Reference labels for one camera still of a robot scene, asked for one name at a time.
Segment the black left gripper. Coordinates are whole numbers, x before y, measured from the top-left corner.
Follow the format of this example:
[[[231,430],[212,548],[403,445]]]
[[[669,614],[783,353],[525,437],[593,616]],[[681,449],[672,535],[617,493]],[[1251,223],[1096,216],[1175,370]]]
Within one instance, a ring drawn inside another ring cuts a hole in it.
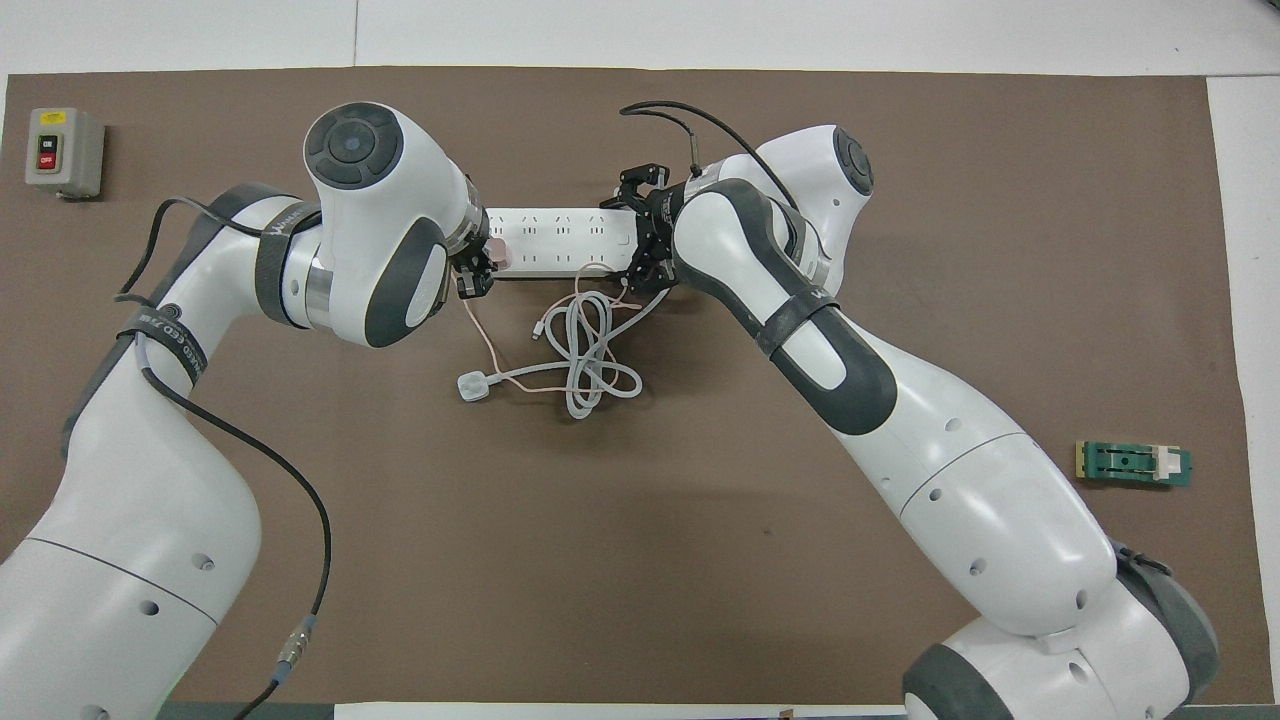
[[[449,237],[449,258],[457,270],[460,299],[481,299],[490,292],[494,264],[488,252],[497,252],[497,238],[486,222],[467,222]]]

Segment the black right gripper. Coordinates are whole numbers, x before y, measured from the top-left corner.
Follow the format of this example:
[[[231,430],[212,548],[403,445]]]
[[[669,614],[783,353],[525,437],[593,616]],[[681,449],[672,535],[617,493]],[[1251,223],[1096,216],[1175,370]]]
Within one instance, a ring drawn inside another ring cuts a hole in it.
[[[635,215],[637,247],[623,272],[623,283],[636,293],[658,293],[678,283],[672,260],[676,217],[685,205],[686,184],[666,188],[669,168],[660,164],[632,167],[620,173],[614,197],[599,209],[630,209]],[[654,190],[645,195],[643,187]]]

